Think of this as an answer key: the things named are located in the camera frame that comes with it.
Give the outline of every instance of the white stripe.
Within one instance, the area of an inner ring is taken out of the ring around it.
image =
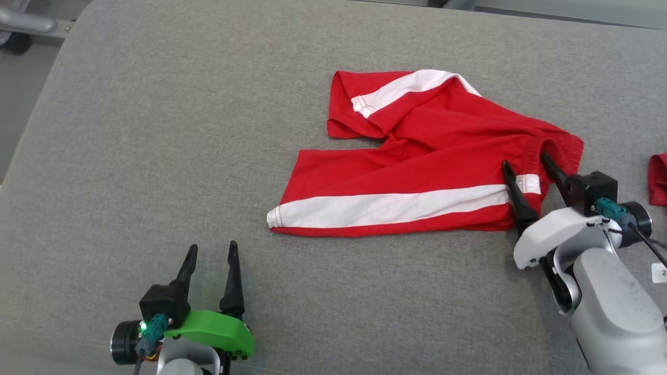
[[[434,89],[454,77],[461,81],[467,92],[481,96],[465,78],[458,74],[443,70],[423,69],[397,78],[373,93],[353,97],[351,99],[352,107],[355,112],[359,112],[362,116],[368,118],[407,93]]]
[[[525,194],[540,194],[540,176],[517,176]],[[455,212],[472,212],[509,202],[504,184],[415,194],[313,197],[281,204],[266,215],[270,228],[348,228],[396,224]]]

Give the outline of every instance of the black cable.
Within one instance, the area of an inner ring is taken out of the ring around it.
[[[141,363],[143,362],[143,349],[137,353],[137,364],[134,366],[134,375],[139,375],[139,370],[141,369]]]
[[[667,250],[667,244],[665,244],[664,242],[662,242],[662,241],[658,241],[658,240],[654,240],[654,239],[652,239],[652,238],[649,238],[649,240],[650,240],[651,242],[653,242],[654,244],[660,246],[661,248]]]
[[[642,241],[644,241],[644,243],[648,246],[648,248],[651,249],[653,254],[656,254],[658,259],[660,260],[660,263],[662,263],[662,265],[667,268],[667,260],[664,258],[664,256],[662,256],[662,254],[658,251],[658,249],[656,249],[656,247],[653,246],[651,241],[648,238],[646,238],[646,236],[639,230],[639,228],[637,228],[637,226],[634,225],[634,223],[629,223],[628,226],[630,227],[631,230],[634,230],[634,232],[637,234],[637,236],[639,236],[639,238],[642,239]]]
[[[229,371],[231,370],[231,356],[226,356],[225,355],[225,364],[224,367],[222,368],[222,372],[220,374],[222,375],[229,375]]]

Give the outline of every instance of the red pants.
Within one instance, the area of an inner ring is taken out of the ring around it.
[[[333,77],[329,136],[383,139],[377,149],[299,152],[271,231],[358,237],[512,227],[501,163],[508,160],[539,211],[550,183],[547,151],[576,173],[583,142],[484,99],[437,70]]]
[[[648,203],[667,206],[667,153],[653,155],[648,162]]]

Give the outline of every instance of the label sticker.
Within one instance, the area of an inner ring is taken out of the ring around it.
[[[661,284],[667,282],[667,268],[662,263],[653,263],[651,265],[651,273],[653,274],[653,282]]]

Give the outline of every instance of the gray couch cushion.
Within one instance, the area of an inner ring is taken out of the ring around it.
[[[65,42],[0,189],[0,346],[113,365],[111,331],[199,244],[217,307],[239,242],[256,357],[236,374],[586,374],[516,235],[269,232],[337,69],[446,69],[586,142],[582,171],[645,204],[665,150],[667,34],[354,1],[96,1]],[[554,191],[545,210],[560,207]],[[652,208],[656,238],[666,216]],[[621,258],[650,283],[643,246]]]

